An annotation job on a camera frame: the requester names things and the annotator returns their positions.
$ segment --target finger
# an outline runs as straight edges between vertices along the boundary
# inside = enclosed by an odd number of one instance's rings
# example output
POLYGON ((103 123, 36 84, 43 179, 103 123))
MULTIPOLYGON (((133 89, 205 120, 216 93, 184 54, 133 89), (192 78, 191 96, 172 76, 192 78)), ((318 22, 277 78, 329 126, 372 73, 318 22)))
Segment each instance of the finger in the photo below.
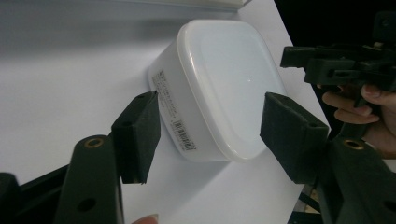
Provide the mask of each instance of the finger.
POLYGON ((333 92, 325 92, 322 96, 322 100, 325 104, 337 107, 339 109, 345 110, 349 113, 367 117, 369 116, 373 109, 368 106, 354 107, 354 101, 340 96, 333 92))
POLYGON ((381 91, 375 85, 364 85, 361 88, 363 98, 372 104, 383 105, 390 111, 396 113, 396 93, 390 91, 381 91))
POLYGON ((338 109, 334 112, 334 116, 336 119, 339 119, 346 123, 353 124, 368 124, 379 121, 379 116, 370 114, 368 116, 362 116, 355 113, 351 113, 344 109, 338 109))
POLYGON ((158 224, 158 215, 154 214, 147 217, 142 217, 132 224, 158 224))

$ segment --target black mechanical part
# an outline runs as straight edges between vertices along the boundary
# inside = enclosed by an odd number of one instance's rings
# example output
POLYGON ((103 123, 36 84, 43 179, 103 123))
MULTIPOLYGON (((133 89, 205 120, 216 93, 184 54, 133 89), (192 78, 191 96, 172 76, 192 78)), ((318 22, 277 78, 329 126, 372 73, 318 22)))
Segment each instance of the black mechanical part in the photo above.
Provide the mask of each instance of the black mechanical part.
POLYGON ((109 136, 78 142, 69 165, 22 186, 14 175, 1 173, 0 223, 123 223, 120 176, 146 183, 161 137, 157 93, 135 97, 113 127, 109 136))
MULTIPOLYGON (((396 223, 394 173, 360 139, 327 140, 327 127, 312 117, 290 98, 267 92, 261 137, 291 180, 315 183, 323 223, 396 223)), ((320 223, 318 215, 293 213, 290 219, 320 223)))
POLYGON ((123 223, 120 179, 111 139, 95 135, 76 144, 55 224, 123 223))
POLYGON ((265 93, 260 137, 289 178, 313 184, 329 127, 289 97, 265 93))
POLYGON ((325 223, 396 223, 396 176, 360 139, 330 142, 318 175, 325 223))
POLYGON ((138 95, 111 126, 124 184, 147 182, 161 136, 157 96, 156 91, 138 95))

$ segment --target fingertip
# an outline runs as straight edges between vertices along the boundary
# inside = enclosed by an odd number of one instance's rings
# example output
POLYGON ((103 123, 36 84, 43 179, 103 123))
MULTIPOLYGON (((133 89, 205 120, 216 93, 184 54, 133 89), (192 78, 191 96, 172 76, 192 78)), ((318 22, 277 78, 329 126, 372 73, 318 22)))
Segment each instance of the fingertip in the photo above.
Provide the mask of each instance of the fingertip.
POLYGON ((375 85, 366 84, 361 88, 361 95, 366 99, 376 99, 381 96, 381 90, 375 85))

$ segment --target human hand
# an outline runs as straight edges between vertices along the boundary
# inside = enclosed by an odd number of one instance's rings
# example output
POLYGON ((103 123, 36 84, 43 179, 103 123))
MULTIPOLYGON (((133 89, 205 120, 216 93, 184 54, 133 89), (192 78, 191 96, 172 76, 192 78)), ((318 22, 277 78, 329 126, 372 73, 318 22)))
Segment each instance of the human hand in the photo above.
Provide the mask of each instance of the human hand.
POLYGON ((396 159, 396 93, 381 91, 374 85, 361 88, 361 96, 367 102, 380 105, 381 112, 375 115, 368 105, 353 107, 353 90, 349 86, 340 88, 341 94, 326 92, 322 96, 325 104, 338 108, 334 116, 347 123, 370 124, 362 139, 381 152, 384 159, 396 159))
POLYGON ((158 224, 158 215, 150 215, 147 217, 142 217, 132 224, 158 224))

